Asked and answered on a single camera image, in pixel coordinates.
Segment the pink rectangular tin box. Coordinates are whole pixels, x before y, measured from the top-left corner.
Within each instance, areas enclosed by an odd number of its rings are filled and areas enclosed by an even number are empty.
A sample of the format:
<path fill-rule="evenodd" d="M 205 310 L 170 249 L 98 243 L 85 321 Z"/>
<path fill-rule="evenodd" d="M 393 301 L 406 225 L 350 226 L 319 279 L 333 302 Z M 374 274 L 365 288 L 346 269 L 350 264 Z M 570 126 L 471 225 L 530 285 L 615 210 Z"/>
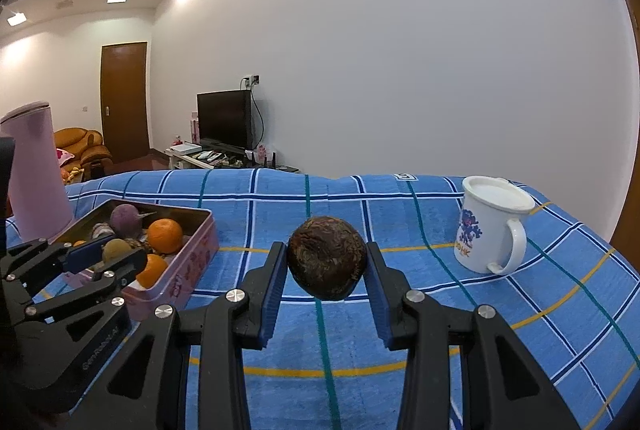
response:
<path fill-rule="evenodd" d="M 160 254 L 153 249 L 153 252 L 163 257 L 168 264 L 153 287 L 144 288 L 134 280 L 122 290 L 130 317 L 141 322 L 153 314 L 156 306 L 163 303 L 171 304 L 177 309 L 184 308 L 210 260 L 219 249 L 216 223 L 208 210 L 110 199 L 82 216 L 74 224 L 70 224 L 68 229 L 53 241 L 84 240 L 88 242 L 92 229 L 100 223 L 108 223 L 112 211 L 123 204 L 133 205 L 142 215 L 142 240 L 145 240 L 146 229 L 160 219 L 176 221 L 183 231 L 182 246 L 179 251 Z M 91 268 L 85 268 L 78 272 L 63 272 L 62 276 L 67 285 L 77 288 L 90 282 L 93 274 Z"/>

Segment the white floral mug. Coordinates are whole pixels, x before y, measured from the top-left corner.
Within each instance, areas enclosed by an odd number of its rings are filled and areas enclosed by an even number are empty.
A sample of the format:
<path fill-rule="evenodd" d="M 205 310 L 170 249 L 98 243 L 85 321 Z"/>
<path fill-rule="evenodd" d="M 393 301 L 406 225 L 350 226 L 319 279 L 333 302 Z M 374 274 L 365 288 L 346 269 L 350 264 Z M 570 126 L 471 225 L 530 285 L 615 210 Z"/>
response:
<path fill-rule="evenodd" d="M 505 179 L 467 176 L 454 255 L 477 274 L 508 275 L 523 262 L 524 222 L 536 207 L 534 198 Z"/>

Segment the purple round turnip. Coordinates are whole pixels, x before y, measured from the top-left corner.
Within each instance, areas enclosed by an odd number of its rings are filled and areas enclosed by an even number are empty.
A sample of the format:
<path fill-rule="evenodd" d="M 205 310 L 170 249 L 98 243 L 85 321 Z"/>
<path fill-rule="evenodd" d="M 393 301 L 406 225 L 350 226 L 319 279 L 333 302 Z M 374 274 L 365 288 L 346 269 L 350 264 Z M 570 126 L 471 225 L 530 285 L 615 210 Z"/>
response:
<path fill-rule="evenodd" d="M 143 221 L 154 214 L 154 211 L 140 212 L 131 204 L 121 204 L 113 209 L 108 224 L 120 238 L 139 238 L 143 232 Z"/>

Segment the brown kiwi fruit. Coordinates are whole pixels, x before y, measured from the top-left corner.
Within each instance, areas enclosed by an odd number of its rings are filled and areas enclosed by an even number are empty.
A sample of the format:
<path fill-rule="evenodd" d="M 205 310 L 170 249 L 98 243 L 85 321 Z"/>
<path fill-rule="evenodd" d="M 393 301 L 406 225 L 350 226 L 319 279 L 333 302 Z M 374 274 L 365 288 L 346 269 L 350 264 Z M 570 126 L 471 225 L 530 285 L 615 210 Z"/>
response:
<path fill-rule="evenodd" d="M 107 264 L 110 263 L 131 250 L 129 242 L 121 238 L 113 238 L 109 240 L 102 249 L 102 261 Z"/>

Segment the dark brown taro root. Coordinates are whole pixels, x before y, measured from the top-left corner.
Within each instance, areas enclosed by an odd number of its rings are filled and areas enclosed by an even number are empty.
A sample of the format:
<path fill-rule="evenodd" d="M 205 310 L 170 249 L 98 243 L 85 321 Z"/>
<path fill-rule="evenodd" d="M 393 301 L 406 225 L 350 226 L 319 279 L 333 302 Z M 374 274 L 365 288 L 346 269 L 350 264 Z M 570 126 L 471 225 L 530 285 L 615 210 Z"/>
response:
<path fill-rule="evenodd" d="M 140 242 L 135 238 L 125 238 L 125 242 L 131 249 L 143 249 L 147 254 L 152 254 L 153 250 L 147 242 Z"/>

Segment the blue plaid blanket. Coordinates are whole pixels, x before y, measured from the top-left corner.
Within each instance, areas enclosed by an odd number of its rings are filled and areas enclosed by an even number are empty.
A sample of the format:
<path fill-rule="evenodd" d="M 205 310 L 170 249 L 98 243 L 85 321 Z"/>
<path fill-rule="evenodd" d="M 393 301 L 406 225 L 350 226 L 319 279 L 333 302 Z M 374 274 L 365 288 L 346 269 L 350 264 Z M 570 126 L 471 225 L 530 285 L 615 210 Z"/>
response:
<path fill-rule="evenodd" d="M 190 298 L 205 306 L 265 261 L 308 216 L 336 216 L 445 306 L 489 304 L 528 346 L 585 429 L 618 416 L 639 381 L 639 275 L 605 240 L 535 193 L 520 268 L 477 275 L 454 257 L 462 184 L 454 176 L 345 176 L 266 169 L 141 171 L 71 185 L 75 216 L 109 199 L 209 210 L 219 249 Z M 383 346 L 366 290 L 317 302 L 285 285 L 268 346 L 244 355 L 256 429 L 391 429 L 406 356 Z"/>

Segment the black television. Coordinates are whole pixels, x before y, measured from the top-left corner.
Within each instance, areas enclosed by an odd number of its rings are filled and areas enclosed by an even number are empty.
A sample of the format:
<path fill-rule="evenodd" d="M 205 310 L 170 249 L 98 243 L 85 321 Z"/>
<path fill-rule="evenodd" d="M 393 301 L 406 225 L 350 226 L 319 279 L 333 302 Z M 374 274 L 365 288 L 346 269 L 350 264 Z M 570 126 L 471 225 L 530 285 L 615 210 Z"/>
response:
<path fill-rule="evenodd" d="M 248 150 L 253 143 L 252 96 L 249 90 L 200 93 L 198 133 L 200 141 Z"/>

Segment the large orange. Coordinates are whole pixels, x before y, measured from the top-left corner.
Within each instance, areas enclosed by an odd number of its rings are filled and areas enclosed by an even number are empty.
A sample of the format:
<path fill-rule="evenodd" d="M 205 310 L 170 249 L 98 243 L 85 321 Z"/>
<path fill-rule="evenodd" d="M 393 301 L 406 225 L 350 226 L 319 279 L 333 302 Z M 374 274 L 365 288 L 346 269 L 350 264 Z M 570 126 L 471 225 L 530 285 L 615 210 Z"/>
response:
<path fill-rule="evenodd" d="M 145 268 L 136 276 L 139 286 L 144 289 L 152 288 L 168 268 L 167 262 L 158 254 L 146 256 Z"/>
<path fill-rule="evenodd" d="M 158 219 L 150 224 L 146 241 L 159 254 L 174 254 L 182 247 L 182 227 L 175 220 Z"/>

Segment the purple cut taro piece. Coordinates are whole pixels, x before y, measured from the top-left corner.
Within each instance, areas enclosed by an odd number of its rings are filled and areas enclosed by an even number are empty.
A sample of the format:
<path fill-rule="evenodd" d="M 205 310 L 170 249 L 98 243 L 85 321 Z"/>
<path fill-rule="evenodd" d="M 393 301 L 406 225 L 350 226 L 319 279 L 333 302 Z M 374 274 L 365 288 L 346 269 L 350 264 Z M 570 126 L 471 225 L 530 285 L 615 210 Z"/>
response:
<path fill-rule="evenodd" d="M 92 239 L 97 239 L 103 236 L 114 236 L 115 232 L 111 225 L 107 222 L 100 222 L 93 225 L 90 236 Z"/>

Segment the pink floral cushion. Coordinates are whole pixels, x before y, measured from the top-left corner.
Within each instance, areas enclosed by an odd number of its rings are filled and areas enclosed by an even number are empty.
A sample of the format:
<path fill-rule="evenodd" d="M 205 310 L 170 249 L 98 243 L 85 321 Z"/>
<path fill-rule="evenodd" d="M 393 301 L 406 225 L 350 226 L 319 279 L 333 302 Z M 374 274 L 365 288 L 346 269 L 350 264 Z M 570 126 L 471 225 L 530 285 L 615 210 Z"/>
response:
<path fill-rule="evenodd" d="M 62 168 L 64 164 L 67 164 L 68 162 L 75 159 L 75 155 L 73 153 L 70 153 L 67 150 L 63 150 L 62 148 L 58 148 L 56 150 L 56 156 L 58 157 L 58 166 L 60 168 Z"/>

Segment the dark brown passion fruit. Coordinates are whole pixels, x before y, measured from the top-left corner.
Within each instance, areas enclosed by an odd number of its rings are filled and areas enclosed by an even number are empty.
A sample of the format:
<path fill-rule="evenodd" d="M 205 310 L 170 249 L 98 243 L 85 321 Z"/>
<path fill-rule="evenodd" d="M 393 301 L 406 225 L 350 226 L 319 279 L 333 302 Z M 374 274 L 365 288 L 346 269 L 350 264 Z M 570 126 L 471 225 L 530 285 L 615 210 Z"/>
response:
<path fill-rule="evenodd" d="M 366 272 L 368 252 L 361 235 L 334 216 L 312 216 L 288 239 L 286 264 L 297 285 L 322 301 L 341 301 Z"/>

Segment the brown wooden door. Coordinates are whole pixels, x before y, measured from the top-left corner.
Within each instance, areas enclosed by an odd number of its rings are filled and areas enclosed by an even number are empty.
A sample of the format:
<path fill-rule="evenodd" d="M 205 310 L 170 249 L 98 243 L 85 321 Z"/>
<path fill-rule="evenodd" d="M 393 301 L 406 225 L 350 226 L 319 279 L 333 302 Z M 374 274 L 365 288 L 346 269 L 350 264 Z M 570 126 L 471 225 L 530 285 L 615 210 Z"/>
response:
<path fill-rule="evenodd" d="M 102 46 L 100 103 L 104 144 L 115 164 L 146 156 L 146 42 Z"/>

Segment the pink cylindrical thermos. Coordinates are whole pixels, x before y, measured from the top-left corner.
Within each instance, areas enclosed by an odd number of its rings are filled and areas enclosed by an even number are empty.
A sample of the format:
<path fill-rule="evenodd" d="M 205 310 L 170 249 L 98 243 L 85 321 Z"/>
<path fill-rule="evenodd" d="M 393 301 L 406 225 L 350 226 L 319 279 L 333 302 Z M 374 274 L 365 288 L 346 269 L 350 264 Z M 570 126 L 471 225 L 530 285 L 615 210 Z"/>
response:
<path fill-rule="evenodd" d="M 73 223 L 53 135 L 51 107 L 32 102 L 1 118 L 14 141 L 9 201 L 21 238 L 54 239 Z"/>

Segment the white tv stand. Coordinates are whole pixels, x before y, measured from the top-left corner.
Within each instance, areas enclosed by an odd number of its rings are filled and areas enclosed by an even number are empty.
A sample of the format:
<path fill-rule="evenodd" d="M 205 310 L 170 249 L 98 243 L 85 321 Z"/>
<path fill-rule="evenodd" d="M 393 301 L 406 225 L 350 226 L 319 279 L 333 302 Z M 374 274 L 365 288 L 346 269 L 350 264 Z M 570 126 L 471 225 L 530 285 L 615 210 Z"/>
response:
<path fill-rule="evenodd" d="M 181 143 L 166 148 L 168 166 L 172 170 L 186 169 L 251 169 L 267 168 L 299 173 L 299 168 L 279 164 L 277 153 L 259 144 L 256 150 L 241 150 L 238 154 L 222 150 L 204 150 L 202 146 Z"/>

